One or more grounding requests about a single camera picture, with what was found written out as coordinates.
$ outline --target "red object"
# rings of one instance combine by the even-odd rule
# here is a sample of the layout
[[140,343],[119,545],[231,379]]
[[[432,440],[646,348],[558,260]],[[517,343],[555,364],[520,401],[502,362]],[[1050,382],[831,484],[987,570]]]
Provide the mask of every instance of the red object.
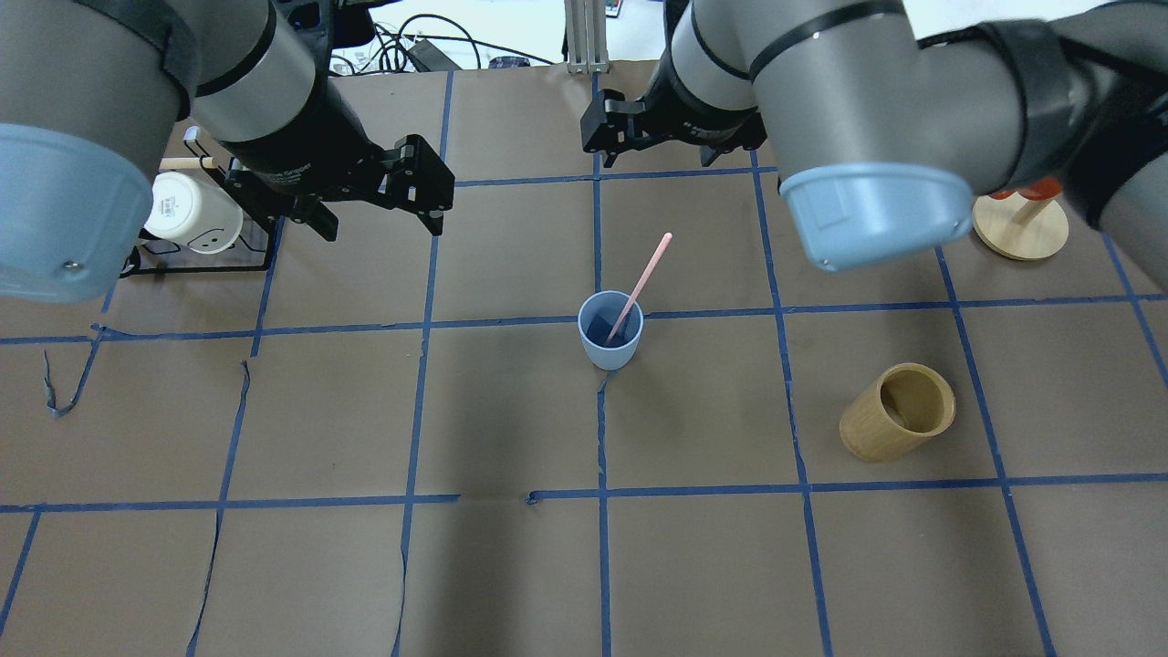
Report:
[[1047,199],[1054,199],[1062,193],[1063,186],[1059,185],[1054,178],[1043,178],[1029,187],[1018,189],[1018,194],[1021,194],[1023,199],[1031,201],[1045,201]]

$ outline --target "pink straw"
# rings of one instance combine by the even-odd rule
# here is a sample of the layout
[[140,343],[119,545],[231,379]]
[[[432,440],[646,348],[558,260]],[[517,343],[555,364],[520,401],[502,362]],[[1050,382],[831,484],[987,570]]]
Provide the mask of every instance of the pink straw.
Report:
[[633,288],[633,293],[628,296],[628,300],[625,302],[625,309],[620,311],[620,316],[617,317],[617,323],[612,325],[612,332],[609,333],[609,339],[604,341],[604,346],[609,346],[612,338],[617,336],[617,331],[620,330],[620,325],[625,323],[625,318],[628,317],[628,311],[633,310],[633,304],[637,303],[637,296],[641,293],[641,288],[645,286],[645,282],[649,279],[649,275],[653,274],[653,269],[656,267],[661,255],[665,254],[666,247],[669,245],[669,241],[673,240],[673,233],[666,233],[661,236],[661,243],[658,244],[658,250],[653,251],[653,257],[649,258],[649,263],[645,265],[645,272],[641,274],[641,279],[637,282],[637,286]]

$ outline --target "wooden stand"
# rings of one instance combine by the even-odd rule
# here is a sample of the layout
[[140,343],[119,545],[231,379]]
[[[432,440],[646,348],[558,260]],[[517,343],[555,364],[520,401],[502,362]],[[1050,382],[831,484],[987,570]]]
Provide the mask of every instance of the wooden stand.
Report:
[[973,229],[987,247],[1020,261],[1057,254],[1069,230],[1066,213],[1054,199],[1028,201],[1017,194],[1000,201],[978,199],[973,205]]
[[215,168],[215,158],[162,158],[158,164],[159,171],[178,171],[185,168]]
[[916,362],[894,365],[840,417],[840,438],[861,461],[896,461],[948,429],[957,412],[953,388]]

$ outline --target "light blue cup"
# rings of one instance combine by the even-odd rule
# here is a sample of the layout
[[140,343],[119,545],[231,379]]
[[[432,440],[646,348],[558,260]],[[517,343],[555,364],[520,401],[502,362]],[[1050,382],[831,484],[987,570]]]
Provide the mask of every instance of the light blue cup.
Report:
[[604,346],[613,323],[627,302],[628,295],[606,290],[589,297],[576,314],[576,327],[580,332],[580,341],[584,343],[584,353],[600,369],[611,372],[624,367],[628,359],[633,358],[637,344],[641,341],[645,314],[641,313],[640,304],[633,304],[610,346]]

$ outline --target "metal frame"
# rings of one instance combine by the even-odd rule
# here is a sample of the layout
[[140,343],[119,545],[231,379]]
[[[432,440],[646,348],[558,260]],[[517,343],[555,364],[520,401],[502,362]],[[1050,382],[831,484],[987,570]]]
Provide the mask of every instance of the metal frame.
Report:
[[564,0],[568,71],[607,72],[604,0]]

